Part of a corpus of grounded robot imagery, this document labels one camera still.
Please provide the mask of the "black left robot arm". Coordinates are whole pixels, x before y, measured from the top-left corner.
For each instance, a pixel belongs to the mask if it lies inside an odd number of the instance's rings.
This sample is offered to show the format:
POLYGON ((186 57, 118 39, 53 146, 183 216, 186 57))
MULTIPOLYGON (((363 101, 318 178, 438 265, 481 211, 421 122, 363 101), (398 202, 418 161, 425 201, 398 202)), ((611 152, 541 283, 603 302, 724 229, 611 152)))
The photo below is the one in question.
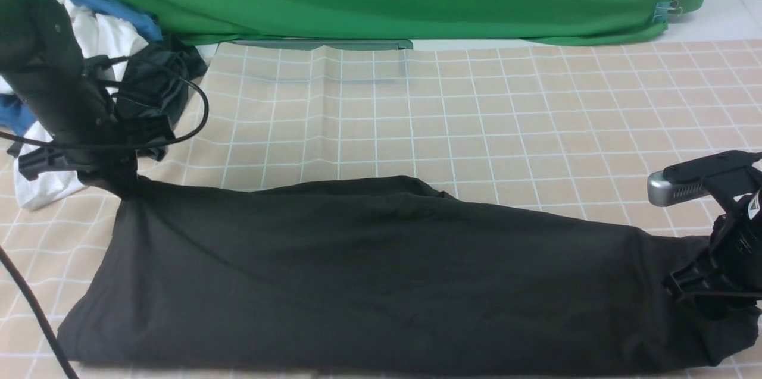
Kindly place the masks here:
POLYGON ((22 176, 75 172, 85 186, 125 198, 139 188, 137 154, 174 143, 168 117, 125 118, 101 73, 107 57, 85 59, 57 0, 2 0, 2 77, 49 133, 25 140, 22 176))

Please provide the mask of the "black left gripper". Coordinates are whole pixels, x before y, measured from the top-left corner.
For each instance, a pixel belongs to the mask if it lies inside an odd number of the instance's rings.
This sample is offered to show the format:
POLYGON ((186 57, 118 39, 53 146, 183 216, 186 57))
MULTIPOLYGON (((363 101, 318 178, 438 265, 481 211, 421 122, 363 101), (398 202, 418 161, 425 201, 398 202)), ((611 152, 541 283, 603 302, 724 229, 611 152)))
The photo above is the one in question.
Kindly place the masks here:
POLYGON ((137 152, 175 140, 171 121, 162 114, 120 116, 102 78, 109 65, 106 57, 95 57, 63 67, 31 64, 17 72, 18 96, 51 138, 18 156, 24 178, 73 171, 89 176, 90 186, 124 198, 141 181, 131 168, 137 152))

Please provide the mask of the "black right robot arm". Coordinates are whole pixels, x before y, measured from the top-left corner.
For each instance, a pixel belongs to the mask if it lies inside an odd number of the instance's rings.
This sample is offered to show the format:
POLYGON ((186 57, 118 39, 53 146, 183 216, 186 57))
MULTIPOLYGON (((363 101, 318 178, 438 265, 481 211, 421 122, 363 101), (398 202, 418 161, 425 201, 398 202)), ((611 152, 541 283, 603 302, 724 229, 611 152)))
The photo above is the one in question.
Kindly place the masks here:
POLYGON ((648 200, 666 208, 711 196, 723 210, 697 257, 668 274, 676 301, 716 309, 739 308, 761 298, 760 153, 731 149, 665 167, 647 181, 648 200))

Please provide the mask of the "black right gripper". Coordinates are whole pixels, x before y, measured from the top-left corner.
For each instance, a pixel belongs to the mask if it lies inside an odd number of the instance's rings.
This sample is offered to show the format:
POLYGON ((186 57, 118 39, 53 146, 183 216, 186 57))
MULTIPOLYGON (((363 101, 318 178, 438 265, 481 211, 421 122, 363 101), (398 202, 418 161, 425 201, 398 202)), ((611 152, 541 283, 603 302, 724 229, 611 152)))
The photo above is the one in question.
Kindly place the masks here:
POLYGON ((760 192, 716 219, 708 245, 663 284, 670 297, 697 308, 750 308, 760 294, 760 192))

